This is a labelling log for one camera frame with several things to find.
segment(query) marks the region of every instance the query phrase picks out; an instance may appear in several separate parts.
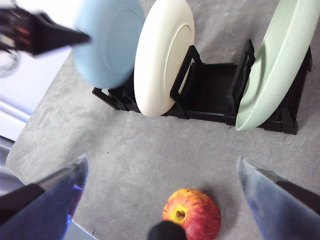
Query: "plate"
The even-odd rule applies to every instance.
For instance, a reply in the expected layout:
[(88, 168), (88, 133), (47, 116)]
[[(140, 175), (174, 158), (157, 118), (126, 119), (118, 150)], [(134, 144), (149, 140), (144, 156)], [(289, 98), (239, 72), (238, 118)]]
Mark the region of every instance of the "plate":
[(85, 0), (76, 28), (91, 37), (74, 47), (83, 78), (96, 88), (123, 84), (133, 71), (145, 14), (138, 0)]
[(143, 115), (160, 116), (175, 104), (170, 90), (194, 43), (195, 23), (188, 3), (157, 0), (145, 19), (134, 65), (134, 94)]
[(280, 0), (240, 102), (238, 131), (258, 127), (277, 109), (307, 53), (319, 14), (319, 0)]

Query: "light blue plate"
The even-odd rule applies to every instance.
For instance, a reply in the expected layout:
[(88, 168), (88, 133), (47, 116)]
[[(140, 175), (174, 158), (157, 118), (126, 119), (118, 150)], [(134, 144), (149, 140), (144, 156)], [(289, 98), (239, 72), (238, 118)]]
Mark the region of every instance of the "light blue plate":
[(138, 0), (84, 0), (76, 28), (91, 41), (74, 47), (83, 78), (100, 89), (123, 84), (134, 68), (144, 21)]

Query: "dish rack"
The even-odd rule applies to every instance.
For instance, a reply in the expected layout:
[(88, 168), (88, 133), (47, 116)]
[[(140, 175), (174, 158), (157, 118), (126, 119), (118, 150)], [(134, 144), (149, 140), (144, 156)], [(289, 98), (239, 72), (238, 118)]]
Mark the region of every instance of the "dish rack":
[[(190, 46), (170, 91), (170, 96), (174, 99), (175, 104), (163, 116), (197, 119), (235, 126), (240, 101), (247, 85), (251, 67), (256, 60), (254, 52), (252, 41), (248, 40), (238, 64), (206, 64), (201, 61), (196, 47), (194, 45)], [(188, 69), (184, 87), (179, 93)], [(297, 134), (297, 113), (307, 72), (311, 69), (312, 54), (309, 47), (284, 99), (259, 128), (285, 134)], [(107, 94), (96, 87), (92, 93), (115, 110), (140, 113), (135, 98), (134, 71), (132, 71), (125, 84), (114, 89), (108, 89)]]

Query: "red apple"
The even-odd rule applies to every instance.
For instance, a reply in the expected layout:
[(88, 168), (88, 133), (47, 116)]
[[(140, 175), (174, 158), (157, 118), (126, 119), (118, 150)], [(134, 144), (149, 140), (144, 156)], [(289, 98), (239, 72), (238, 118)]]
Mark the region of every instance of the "red apple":
[(221, 211), (204, 192), (183, 188), (172, 194), (166, 202), (162, 219), (179, 224), (187, 240), (213, 240), (221, 228)]

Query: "gray carpet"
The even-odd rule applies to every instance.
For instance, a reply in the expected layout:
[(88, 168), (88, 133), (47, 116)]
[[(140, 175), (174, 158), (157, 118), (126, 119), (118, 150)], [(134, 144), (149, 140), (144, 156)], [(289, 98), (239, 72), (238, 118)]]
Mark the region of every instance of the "gray carpet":
[[(142, 0), (147, 12), (154, 0)], [(278, 0), (188, 0), (205, 63), (236, 62), (246, 39), (256, 49)], [(113, 110), (91, 94), (70, 56), (7, 158), (26, 183), (86, 153), (89, 176), (74, 221), (101, 240), (143, 240), (180, 188), (207, 191), (222, 211), (218, 239), (261, 234), (243, 196), (237, 159), (246, 156), (320, 194), (320, 24), (312, 40), (297, 135), (223, 123), (146, 118)]]

